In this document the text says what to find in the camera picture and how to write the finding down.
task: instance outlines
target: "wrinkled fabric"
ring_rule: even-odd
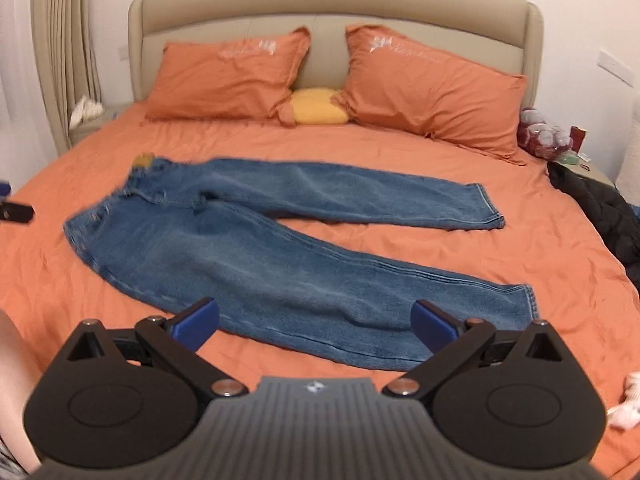
[[[82,261],[137,300],[181,312],[212,296],[228,332],[362,368],[409,370],[430,356],[411,331],[416,300],[506,330],[537,316],[528,285],[344,250],[272,219],[290,217],[504,226],[478,184],[315,162],[160,158],[65,233]]]
[[[162,314],[93,272],[62,230],[70,216],[122,186],[136,156],[153,152],[183,162],[216,156],[314,160],[479,182],[504,215],[504,229],[278,222],[351,251],[494,283],[530,283],[540,316],[558,330],[607,408],[620,403],[626,375],[640,370],[638,292],[580,206],[551,186],[545,161],[521,151],[526,166],[517,166],[448,142],[357,124],[287,129],[241,121],[153,122],[145,115],[145,104],[134,104],[20,189],[14,200],[36,210],[29,226],[0,222],[0,304],[41,367],[83,318],[129,328]],[[380,389],[400,374],[338,364],[222,330],[198,354],[252,390],[263,376],[371,378]],[[608,429],[592,463],[607,478],[633,478],[640,470],[640,428]]]

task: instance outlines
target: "blue gripper pad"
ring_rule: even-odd
[[[169,335],[195,352],[218,329],[220,310],[216,300],[196,303],[168,322]]]
[[[465,329],[461,321],[426,300],[414,303],[410,321],[415,336],[434,354],[458,339]]]
[[[8,182],[0,180],[0,198],[4,198],[11,195],[11,186]]]

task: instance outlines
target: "white cloth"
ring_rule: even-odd
[[[640,205],[640,93],[636,95],[629,144],[616,180],[620,194],[631,205]]]
[[[625,402],[607,411],[607,423],[626,431],[640,424],[640,372],[626,378],[625,395]]]
[[[93,99],[87,97],[86,95],[83,95],[82,99],[78,101],[73,113],[71,114],[71,119],[69,120],[69,129],[73,130],[82,122],[90,121],[91,119],[100,117],[103,113],[104,106],[102,105],[102,103],[97,103]]]

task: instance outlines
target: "red plastic bag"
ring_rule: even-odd
[[[524,108],[520,113],[518,146],[538,158],[554,160],[571,149],[572,139],[536,108]]]

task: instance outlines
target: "orange bed sheet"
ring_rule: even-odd
[[[14,320],[44,368],[85,317],[130,327],[158,311],[128,298],[72,252],[66,218],[120,186],[134,158],[153,152],[178,161],[214,156],[318,160],[481,182],[504,214],[502,230],[445,232],[389,225],[284,222],[355,251],[464,272],[497,283],[530,283],[542,316],[564,337],[607,408],[625,375],[640,370],[638,294],[571,197],[555,190],[545,165],[525,166],[402,132],[354,124],[284,129],[231,121],[145,119],[144,104],[84,140],[31,180],[15,199],[31,203],[29,226],[0,226],[0,308]],[[217,332],[200,355],[254,388],[264,375],[364,377],[380,387],[396,372],[362,370]],[[640,469],[640,428],[607,430],[593,459],[606,476]]]

